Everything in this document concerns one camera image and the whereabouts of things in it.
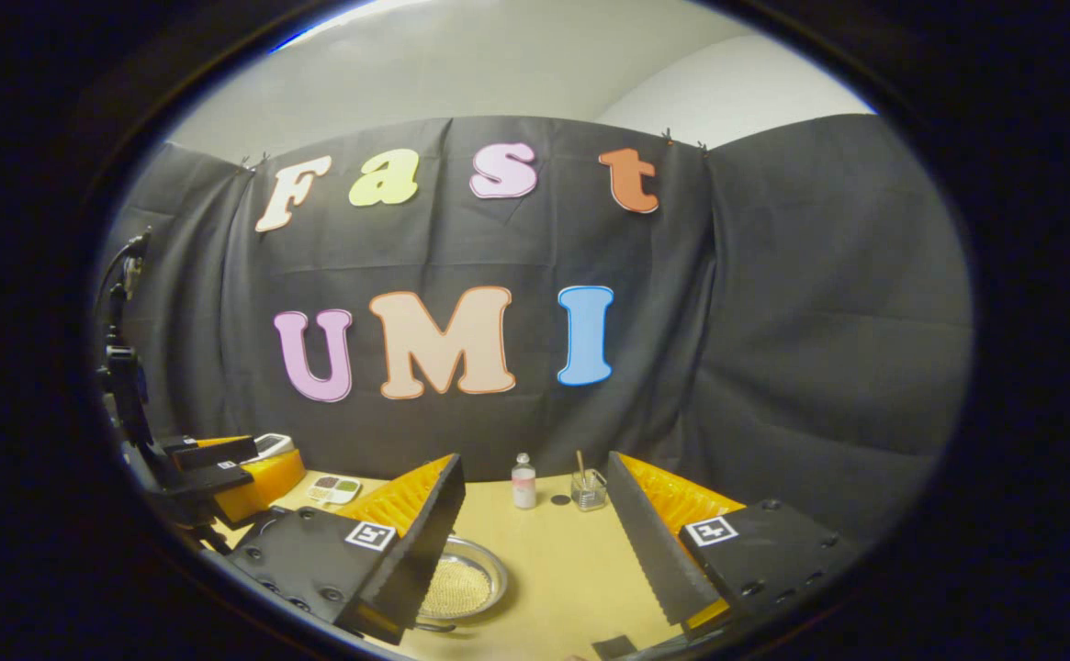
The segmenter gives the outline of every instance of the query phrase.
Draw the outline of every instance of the pink letter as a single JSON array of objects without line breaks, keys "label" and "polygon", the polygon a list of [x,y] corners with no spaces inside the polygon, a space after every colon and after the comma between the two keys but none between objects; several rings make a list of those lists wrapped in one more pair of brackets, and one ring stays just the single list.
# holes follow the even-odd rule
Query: pink letter
[{"label": "pink letter", "polygon": [[347,327],[351,313],[346,309],[325,309],[318,313],[318,326],[326,332],[326,352],[330,354],[330,379],[321,380],[310,372],[307,365],[305,329],[310,325],[301,312],[282,312],[274,318],[274,326],[282,337],[282,358],[290,384],[299,393],[315,401],[340,401],[351,391],[351,363],[347,358]]},{"label": "pink letter", "polygon": [[475,174],[469,187],[479,198],[521,198],[538,183],[538,172],[526,165],[535,159],[535,150],[522,142],[482,147],[473,156]]}]

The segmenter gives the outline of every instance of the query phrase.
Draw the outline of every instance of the table surface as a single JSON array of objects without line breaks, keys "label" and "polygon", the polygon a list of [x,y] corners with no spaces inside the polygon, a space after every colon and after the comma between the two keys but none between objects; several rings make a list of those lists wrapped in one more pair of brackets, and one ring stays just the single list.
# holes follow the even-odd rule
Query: table surface
[{"label": "table surface", "polygon": [[[320,506],[307,496],[320,476],[325,473],[309,470],[275,505],[337,510],[341,506]],[[355,502],[386,483],[360,481]],[[575,503],[551,503],[551,496],[568,494],[570,476],[539,476],[532,509],[515,507],[509,480],[464,485],[455,535],[498,556],[509,572],[505,597],[488,612],[459,620],[454,632],[409,629],[400,645],[367,641],[421,660],[598,661],[593,643],[599,641],[626,635],[643,649],[681,634],[681,626],[666,622],[612,504],[580,511]],[[235,545],[248,527],[229,531],[217,523],[216,531]]]}]

